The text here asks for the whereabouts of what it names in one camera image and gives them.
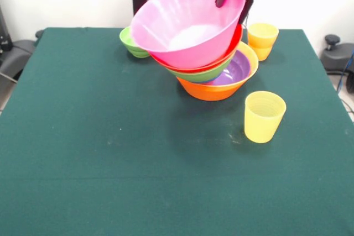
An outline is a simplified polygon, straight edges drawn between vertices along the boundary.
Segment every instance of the green bowl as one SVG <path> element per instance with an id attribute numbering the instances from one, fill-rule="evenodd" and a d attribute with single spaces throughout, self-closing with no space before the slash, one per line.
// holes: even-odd
<path id="1" fill-rule="evenodd" d="M 126 27 L 121 31 L 119 34 L 119 38 L 121 39 L 122 43 L 125 45 L 125 47 L 128 49 L 129 52 L 135 57 L 138 58 L 145 58 L 150 56 L 148 52 L 145 50 L 141 49 L 138 47 L 132 40 L 131 38 L 131 28 Z"/>
<path id="2" fill-rule="evenodd" d="M 171 69 L 167 69 L 167 68 L 166 69 L 168 71 L 170 71 L 173 75 L 180 77 L 183 80 L 187 80 L 187 81 L 193 82 L 193 83 L 203 83 L 203 82 L 212 80 L 213 78 L 220 75 L 223 72 L 223 70 L 230 64 L 235 53 L 236 53 L 236 50 L 222 64 L 214 67 L 213 69 L 209 69 L 209 70 L 203 71 L 203 72 L 182 73 L 182 72 L 173 71 Z"/>

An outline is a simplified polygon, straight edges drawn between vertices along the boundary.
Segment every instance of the plastic cup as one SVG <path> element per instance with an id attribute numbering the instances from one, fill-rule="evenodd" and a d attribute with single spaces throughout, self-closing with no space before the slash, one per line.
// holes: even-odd
<path id="1" fill-rule="evenodd" d="M 278 28 L 268 23 L 255 23 L 248 28 L 248 45 L 256 52 L 260 61 L 268 57 L 278 34 Z"/>
<path id="2" fill-rule="evenodd" d="M 284 100 L 269 91 L 256 91 L 245 101 L 244 133 L 256 143 L 269 142 L 287 109 Z"/>
<path id="3" fill-rule="evenodd" d="M 256 53 L 256 55 L 258 56 L 258 60 L 259 61 L 264 61 L 265 59 L 268 58 L 270 52 L 272 51 L 273 47 L 270 48 L 256 48 L 253 47 L 251 45 L 249 45 L 249 47 L 251 47 L 253 49 L 253 51 Z"/>

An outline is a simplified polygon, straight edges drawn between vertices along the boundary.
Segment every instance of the purple bowl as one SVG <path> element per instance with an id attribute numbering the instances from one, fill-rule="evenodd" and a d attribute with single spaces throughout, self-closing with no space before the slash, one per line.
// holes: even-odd
<path id="1" fill-rule="evenodd" d="M 210 80 L 203 81 L 203 82 L 192 82 L 192 83 L 196 83 L 196 84 L 205 84 L 205 83 L 210 83 L 210 82 L 212 82 L 212 81 L 216 80 L 216 79 L 217 79 L 220 75 L 221 75 L 221 73 L 220 73 L 218 76 L 216 76 L 216 77 L 214 77 L 214 78 L 212 78 L 212 79 L 210 79 Z"/>
<path id="2" fill-rule="evenodd" d="M 230 64 L 223 70 L 219 77 L 204 85 L 222 86 L 241 81 L 248 77 L 251 64 L 246 55 L 236 51 Z"/>

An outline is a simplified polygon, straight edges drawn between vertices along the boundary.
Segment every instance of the pink bowl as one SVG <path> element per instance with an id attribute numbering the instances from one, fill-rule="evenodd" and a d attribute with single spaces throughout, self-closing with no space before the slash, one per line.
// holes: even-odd
<path id="1" fill-rule="evenodd" d="M 208 65 L 232 39 L 245 0 L 149 0 L 134 16 L 134 42 L 166 64 L 180 69 Z"/>

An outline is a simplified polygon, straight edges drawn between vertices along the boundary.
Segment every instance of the bowl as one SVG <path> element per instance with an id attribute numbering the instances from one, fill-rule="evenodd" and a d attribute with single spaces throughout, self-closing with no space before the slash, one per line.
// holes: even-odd
<path id="1" fill-rule="evenodd" d="M 249 80 L 258 69 L 258 58 L 256 53 L 250 48 L 247 44 L 240 42 L 237 46 L 237 50 L 243 53 L 251 66 L 251 72 L 248 77 L 244 78 L 235 83 L 227 84 L 227 85 L 206 85 L 206 84 L 196 84 L 182 78 L 177 77 L 181 85 L 184 87 L 187 93 L 191 96 L 202 99 L 204 101 L 220 101 L 222 99 L 229 98 L 233 95 L 247 80 Z"/>
<path id="2" fill-rule="evenodd" d="M 119 38 L 121 39 L 122 43 L 125 45 L 128 51 L 131 52 L 133 56 L 138 58 L 145 58 L 150 56 L 150 54 L 147 51 L 141 49 L 138 45 L 134 43 L 134 41 L 131 38 L 130 27 L 124 28 L 119 34 Z"/>
<path id="3" fill-rule="evenodd" d="M 231 40 L 231 43 L 230 45 L 228 46 L 226 52 L 222 55 L 221 58 L 215 60 L 213 63 L 210 63 L 206 66 L 203 66 L 203 67 L 198 67 L 196 69 L 179 69 L 177 67 L 172 67 L 170 65 L 167 65 L 165 62 L 163 62 L 161 59 L 155 57 L 152 55 L 152 58 L 155 59 L 155 61 L 157 63 L 159 63 L 160 65 L 166 67 L 167 69 L 170 69 L 172 71 L 176 71 L 176 72 L 181 72 L 181 73 L 197 73 L 197 72 L 203 72 L 203 71 L 206 71 L 206 70 L 209 70 L 209 69 L 213 69 L 214 67 L 222 64 L 224 61 L 226 61 L 230 55 L 232 53 L 235 53 L 236 51 L 236 47 L 237 47 L 237 44 L 241 41 L 242 39 L 242 33 L 243 33 L 243 29 L 242 29 L 242 25 L 241 24 L 238 24 L 236 26 L 236 30 L 233 34 L 233 37 L 232 37 L 232 40 Z"/>
<path id="4" fill-rule="evenodd" d="M 239 50 L 236 51 L 230 64 L 225 68 L 218 77 L 206 85 L 220 86 L 234 84 L 244 80 L 251 73 L 251 64 L 246 55 Z"/>
<path id="5" fill-rule="evenodd" d="M 221 57 L 235 32 L 245 0 L 148 0 L 135 14 L 132 39 L 166 64 L 206 66 Z"/>
<path id="6" fill-rule="evenodd" d="M 236 51 L 234 51 L 232 54 L 230 54 L 228 56 L 228 59 L 226 59 L 222 64 L 214 67 L 213 69 L 209 69 L 209 70 L 203 71 L 203 72 L 181 73 L 181 72 L 172 71 L 167 68 L 166 69 L 168 71 L 170 71 L 176 77 L 180 77 L 184 80 L 187 80 L 187 81 L 190 81 L 193 83 L 210 82 L 211 80 L 214 80 L 216 77 L 218 77 L 223 72 L 223 70 L 230 64 L 235 53 L 236 53 Z"/>

